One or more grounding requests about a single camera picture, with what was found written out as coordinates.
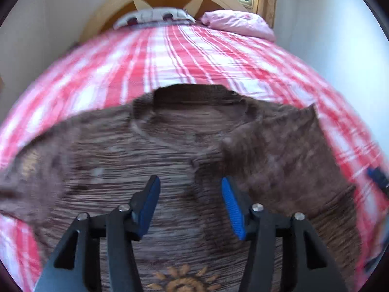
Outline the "brown knit sweater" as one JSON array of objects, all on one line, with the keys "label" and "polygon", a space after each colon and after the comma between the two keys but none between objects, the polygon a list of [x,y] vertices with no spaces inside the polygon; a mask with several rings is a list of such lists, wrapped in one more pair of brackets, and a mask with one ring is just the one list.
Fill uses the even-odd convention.
[{"label": "brown knit sweater", "polygon": [[354,186],[338,167],[313,106],[176,84],[79,114],[33,139],[1,171],[1,212],[29,224],[46,261],[81,212],[110,212],[159,176],[147,236],[134,246],[147,290],[237,291],[248,244],[230,225],[221,179],[253,202],[302,212],[349,290],[360,255]]}]

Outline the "pink pillow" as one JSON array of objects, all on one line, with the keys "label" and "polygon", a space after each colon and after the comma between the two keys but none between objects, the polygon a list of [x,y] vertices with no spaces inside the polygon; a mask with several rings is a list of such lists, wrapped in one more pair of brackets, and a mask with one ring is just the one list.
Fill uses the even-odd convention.
[{"label": "pink pillow", "polygon": [[270,42],[276,41],[276,36],[271,27],[260,15],[255,13],[217,10],[205,12],[201,16],[200,22],[214,30],[260,38]]}]

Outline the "red white plaid bedspread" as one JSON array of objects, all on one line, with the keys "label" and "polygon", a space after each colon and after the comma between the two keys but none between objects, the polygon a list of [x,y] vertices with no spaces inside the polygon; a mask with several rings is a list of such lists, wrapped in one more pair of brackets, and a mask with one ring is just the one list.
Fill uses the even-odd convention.
[{"label": "red white plaid bedspread", "polygon": [[[79,114],[115,108],[176,84],[221,85],[259,101],[313,106],[334,159],[354,186],[360,255],[357,291],[379,253],[388,201],[370,182],[385,166],[367,126],[315,70],[274,43],[177,25],[111,30],[56,61],[24,93],[1,128],[1,171],[33,139]],[[22,291],[32,291],[47,261],[29,224],[1,212],[1,261]]]}]

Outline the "wooden arched headboard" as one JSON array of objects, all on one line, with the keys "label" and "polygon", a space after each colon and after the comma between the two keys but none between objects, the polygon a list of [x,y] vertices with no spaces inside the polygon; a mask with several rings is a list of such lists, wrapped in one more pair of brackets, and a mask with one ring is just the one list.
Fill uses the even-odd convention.
[{"label": "wooden arched headboard", "polygon": [[245,10],[238,0],[105,0],[86,23],[79,42],[85,43],[94,36],[107,31],[119,18],[129,12],[156,7],[183,9],[197,20],[208,11]]}]

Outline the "white patterned pillow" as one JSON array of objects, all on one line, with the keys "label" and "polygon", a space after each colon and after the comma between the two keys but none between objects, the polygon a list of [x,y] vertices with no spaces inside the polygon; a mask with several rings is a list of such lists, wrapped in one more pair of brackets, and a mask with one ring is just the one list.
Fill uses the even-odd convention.
[{"label": "white patterned pillow", "polygon": [[183,22],[184,24],[193,24],[196,22],[196,20],[183,9],[177,9],[173,7],[157,7],[126,13],[118,20],[116,20],[116,22],[114,22],[112,28],[114,30],[118,30],[122,27],[155,22]]}]

